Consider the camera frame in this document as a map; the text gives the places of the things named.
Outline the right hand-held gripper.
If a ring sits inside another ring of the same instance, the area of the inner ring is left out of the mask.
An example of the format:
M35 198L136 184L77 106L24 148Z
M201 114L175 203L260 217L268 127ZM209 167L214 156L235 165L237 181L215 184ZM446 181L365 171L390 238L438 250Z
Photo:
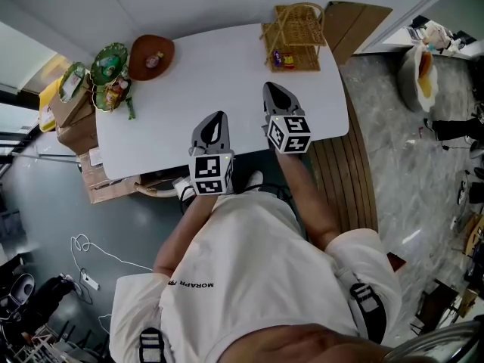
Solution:
M268 114L263 129L270 145L280 154L304 154L312 134L295 94L282 85L266 82L262 95Z

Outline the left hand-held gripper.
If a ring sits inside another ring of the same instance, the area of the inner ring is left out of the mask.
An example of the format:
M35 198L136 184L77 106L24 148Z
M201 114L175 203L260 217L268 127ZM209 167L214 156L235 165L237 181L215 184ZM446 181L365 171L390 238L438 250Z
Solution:
M210 114L193 130L189 156L196 195L226 194L234 169L234 151L230 148L228 117L223 111Z

